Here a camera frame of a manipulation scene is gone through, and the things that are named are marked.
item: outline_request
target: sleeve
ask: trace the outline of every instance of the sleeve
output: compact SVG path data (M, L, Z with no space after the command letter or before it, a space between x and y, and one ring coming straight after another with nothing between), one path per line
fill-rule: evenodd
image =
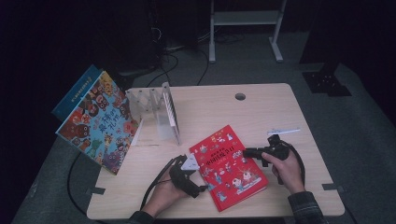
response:
M154 217L143 211L136 211L128 219L127 224L152 224L154 222Z
M295 193L290 195L288 199L297 224L328 223L324 219L312 192Z

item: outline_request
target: blue book cover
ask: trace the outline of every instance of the blue book cover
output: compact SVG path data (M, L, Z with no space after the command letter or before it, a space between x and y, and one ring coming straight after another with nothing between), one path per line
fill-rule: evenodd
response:
M139 123L131 116L128 98L101 72L56 133L116 175Z
M102 72L91 65L51 113L60 121L65 121Z

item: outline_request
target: book cover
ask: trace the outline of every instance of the book cover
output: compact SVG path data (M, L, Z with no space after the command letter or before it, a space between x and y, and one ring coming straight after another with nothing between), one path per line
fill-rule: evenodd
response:
M139 123L127 97L101 72L56 133L116 175Z
M102 72L92 64L51 113L60 121L65 121Z
M220 212L262 191L268 184L256 162L243 157L243 150L244 145L230 125L190 148Z

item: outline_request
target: hand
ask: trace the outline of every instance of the hand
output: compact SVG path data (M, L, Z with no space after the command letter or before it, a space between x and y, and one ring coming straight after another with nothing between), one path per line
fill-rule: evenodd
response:
M273 164L274 175L282 179L291 194L305 191L303 180L301 179L300 165L291 150L288 158L284 161L265 152L262 153L262 157Z
M169 170L170 168L163 174L162 178L159 180L159 184L156 185L152 192L151 198L142 209L142 211L150 214L154 218L179 199L188 196L187 193L181 189L177 189L172 183Z

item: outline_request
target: red book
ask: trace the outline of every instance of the red book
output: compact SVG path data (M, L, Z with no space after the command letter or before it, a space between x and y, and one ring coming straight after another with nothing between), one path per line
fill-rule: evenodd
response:
M244 145L230 125L190 148L220 212L262 191L268 184L256 162L243 157L243 150Z

